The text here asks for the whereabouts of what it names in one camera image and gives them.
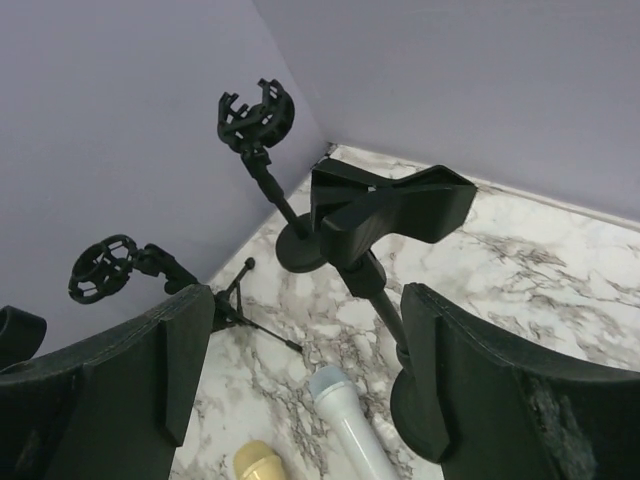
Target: microphone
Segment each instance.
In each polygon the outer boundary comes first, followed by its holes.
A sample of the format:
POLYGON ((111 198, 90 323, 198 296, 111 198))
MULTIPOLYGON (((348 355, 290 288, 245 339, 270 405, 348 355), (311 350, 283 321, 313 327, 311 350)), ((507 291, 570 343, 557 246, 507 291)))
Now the microphone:
POLYGON ((260 440, 253 440, 236 452, 233 469, 238 480, 287 480, 280 457, 260 440))
POLYGON ((356 386, 329 365, 309 379, 316 412, 338 435, 361 480, 399 480, 376 434, 364 418, 356 386))

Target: microphone holder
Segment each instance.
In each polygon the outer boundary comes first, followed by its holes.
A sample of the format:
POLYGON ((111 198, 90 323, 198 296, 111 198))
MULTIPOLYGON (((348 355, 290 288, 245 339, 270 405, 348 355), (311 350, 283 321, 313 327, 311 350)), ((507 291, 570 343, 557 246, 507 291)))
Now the microphone holder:
POLYGON ((320 268, 326 260, 320 255, 318 237, 312 232, 310 215, 297 216, 284 197, 284 191, 269 173, 271 159, 267 148, 280 143, 289 133, 295 117, 291 96, 282 85, 261 79, 262 101, 252 107, 232 108, 238 94, 224 93, 218 103, 218 136, 231 150, 240 154, 244 166, 262 193, 287 220, 276 242, 280 264, 293 273, 320 268))
MULTIPOLYGON (((258 325, 242 312, 240 281, 255 267, 255 260, 248 258, 242 270, 229 287, 214 295, 215 313, 211 333, 235 325, 247 325, 277 338, 290 349, 302 353, 302 347, 258 325), (236 307, 230 299, 236 293, 236 307)), ((87 248, 76 260, 69 279, 69 296, 82 305, 96 303, 104 297, 122 290, 133 270, 152 277, 160 274, 166 278, 164 291, 175 295, 189 285, 199 284, 198 279, 162 248, 152 243, 138 249, 126 235, 113 235, 87 248)))
MULTIPOLYGON (((464 223, 476 191, 473 183, 443 166, 393 180, 327 158, 312 171, 311 220, 320 235, 320 252, 354 297, 369 300, 394 337, 398 360, 410 377, 404 325, 385 292, 387 277, 371 247, 390 233, 437 243, 464 223)), ((405 441, 416 433, 402 425, 416 411, 399 399, 415 397, 415 382, 394 386, 391 413, 405 441)))

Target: round stand base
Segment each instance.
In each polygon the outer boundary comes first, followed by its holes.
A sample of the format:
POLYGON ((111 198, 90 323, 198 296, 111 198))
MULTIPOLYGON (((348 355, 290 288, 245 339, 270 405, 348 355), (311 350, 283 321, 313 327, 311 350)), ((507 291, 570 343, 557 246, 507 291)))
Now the round stand base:
MULTIPOLYGON (((311 232, 311 214, 298 217, 311 232)), ((301 240, 291 225, 282 229, 276 241, 276 257, 282 268, 292 273, 307 273, 317 270, 327 261, 320 255, 318 234, 311 233, 301 240)))
POLYGON ((411 450, 438 463, 429 444, 429 424, 421 403, 415 378, 402 370, 391 390, 391 418, 398 435, 411 450))

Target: microphone grille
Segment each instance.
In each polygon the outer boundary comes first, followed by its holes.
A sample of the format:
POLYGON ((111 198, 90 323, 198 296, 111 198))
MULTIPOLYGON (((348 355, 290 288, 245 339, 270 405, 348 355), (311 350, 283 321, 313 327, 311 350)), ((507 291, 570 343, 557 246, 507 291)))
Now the microphone grille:
POLYGON ((335 365, 327 365, 311 375, 309 379, 309 392, 311 392, 311 397, 315 400, 327 388, 337 383, 350 381, 349 377, 338 367, 335 365))

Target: tripod stand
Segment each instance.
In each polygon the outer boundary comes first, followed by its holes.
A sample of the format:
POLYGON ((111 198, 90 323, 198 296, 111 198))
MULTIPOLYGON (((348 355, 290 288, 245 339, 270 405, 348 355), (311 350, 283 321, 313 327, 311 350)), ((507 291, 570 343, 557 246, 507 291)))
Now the tripod stand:
MULTIPOLYGON (((219 332, 235 325, 247 325, 271 335, 288 348, 301 353, 302 347, 248 319, 242 312, 240 282, 253 270, 256 262, 248 258, 229 287, 214 295, 215 313, 211 332, 219 332), (236 307, 231 296, 236 293, 236 307)), ((76 260, 69 279, 69 295, 76 302, 88 305, 119 292, 129 281, 133 270, 145 275, 166 278, 165 293, 175 295, 183 288, 198 284, 198 279, 165 250, 152 243, 138 249, 126 235, 113 235, 87 248, 76 260)))
POLYGON ((273 203, 287 220, 276 242, 280 264, 293 273, 316 270, 326 263, 318 246, 318 237, 311 230, 310 215, 297 216, 276 179, 267 167, 271 159, 267 148, 281 142, 293 125, 293 100, 279 82, 261 79, 262 101, 249 108, 232 108, 238 94, 225 93, 218 105, 218 136, 231 150, 240 154, 267 200, 273 203))

